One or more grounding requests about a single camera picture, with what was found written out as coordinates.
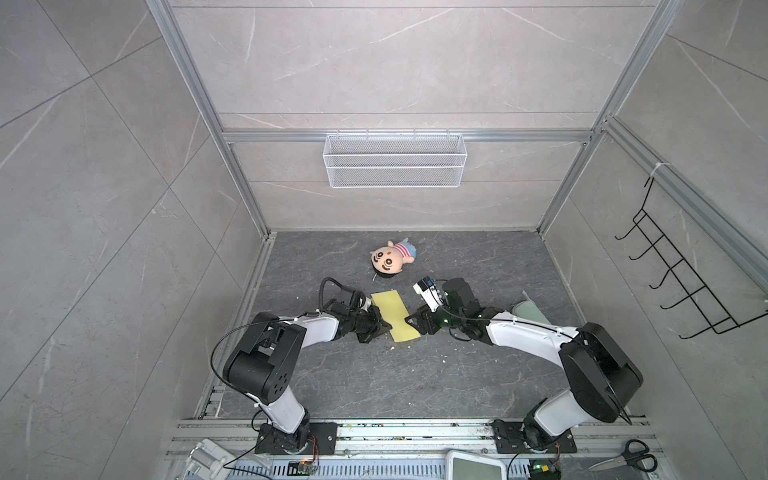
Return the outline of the yellow square paper sheet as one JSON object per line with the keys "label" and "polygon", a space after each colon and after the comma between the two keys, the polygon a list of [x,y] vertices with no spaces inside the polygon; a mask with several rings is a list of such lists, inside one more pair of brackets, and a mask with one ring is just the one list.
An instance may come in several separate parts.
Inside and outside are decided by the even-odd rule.
{"label": "yellow square paper sheet", "polygon": [[391,326],[390,334],[396,343],[421,337],[421,334],[405,321],[409,313],[396,290],[374,293],[372,302],[379,308],[383,320]]}

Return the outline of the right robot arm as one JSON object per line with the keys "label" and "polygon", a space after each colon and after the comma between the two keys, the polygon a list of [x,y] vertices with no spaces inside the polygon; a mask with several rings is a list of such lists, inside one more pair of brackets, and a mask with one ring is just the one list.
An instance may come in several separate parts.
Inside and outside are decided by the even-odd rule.
{"label": "right robot arm", "polygon": [[544,451],[587,421],[630,420],[626,406],[642,386],[643,376],[601,325],[557,326],[484,307],[462,278],[439,286],[424,277],[413,289],[424,305],[406,323],[419,333],[456,329],[467,341],[520,350],[563,370],[568,388],[539,402],[522,421],[520,435],[527,448]]}

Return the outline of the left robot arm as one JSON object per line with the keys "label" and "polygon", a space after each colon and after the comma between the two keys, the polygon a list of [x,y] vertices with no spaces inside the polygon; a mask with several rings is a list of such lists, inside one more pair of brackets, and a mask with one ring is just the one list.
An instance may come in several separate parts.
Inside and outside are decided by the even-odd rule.
{"label": "left robot arm", "polygon": [[298,317],[257,313],[225,362],[221,377],[230,388],[252,399],[277,432],[305,437],[308,410],[290,388],[302,350],[353,334],[367,344],[392,326],[364,294],[331,299]]}

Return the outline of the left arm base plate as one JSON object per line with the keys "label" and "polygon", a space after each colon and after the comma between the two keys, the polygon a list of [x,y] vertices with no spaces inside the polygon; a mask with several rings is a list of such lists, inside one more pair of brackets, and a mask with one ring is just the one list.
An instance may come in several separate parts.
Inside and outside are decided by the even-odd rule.
{"label": "left arm base plate", "polygon": [[339,425],[332,422],[302,424],[292,433],[285,433],[270,424],[262,424],[256,453],[275,455],[332,455],[335,452]]}

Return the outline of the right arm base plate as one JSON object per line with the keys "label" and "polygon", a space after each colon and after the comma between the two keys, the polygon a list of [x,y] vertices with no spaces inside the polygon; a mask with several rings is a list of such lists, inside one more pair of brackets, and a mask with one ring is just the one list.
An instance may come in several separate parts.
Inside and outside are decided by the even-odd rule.
{"label": "right arm base plate", "polygon": [[499,454],[577,452],[570,430],[555,438],[531,422],[495,419],[490,423],[490,427]]}

